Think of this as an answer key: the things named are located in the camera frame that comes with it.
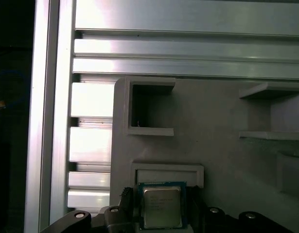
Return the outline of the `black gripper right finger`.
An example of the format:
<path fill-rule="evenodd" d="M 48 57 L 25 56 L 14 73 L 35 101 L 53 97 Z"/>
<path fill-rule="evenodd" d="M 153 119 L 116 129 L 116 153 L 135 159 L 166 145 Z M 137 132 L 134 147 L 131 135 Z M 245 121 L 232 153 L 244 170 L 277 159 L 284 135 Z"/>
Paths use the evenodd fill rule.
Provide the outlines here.
<path fill-rule="evenodd" d="M 195 233 L 290 233 L 264 215 L 245 211 L 234 218 L 222 209 L 207 206 L 198 186 L 187 187 L 187 220 Z"/>

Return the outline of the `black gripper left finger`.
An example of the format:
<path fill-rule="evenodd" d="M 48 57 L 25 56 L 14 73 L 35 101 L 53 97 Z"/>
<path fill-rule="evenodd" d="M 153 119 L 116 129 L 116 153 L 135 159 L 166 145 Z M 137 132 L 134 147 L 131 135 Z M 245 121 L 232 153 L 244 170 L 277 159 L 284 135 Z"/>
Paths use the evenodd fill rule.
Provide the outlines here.
<path fill-rule="evenodd" d="M 88 211 L 74 210 L 43 229 L 42 233 L 134 233 L 134 209 L 138 186 L 125 187 L 118 205 L 103 207 L 92 217 Z"/>

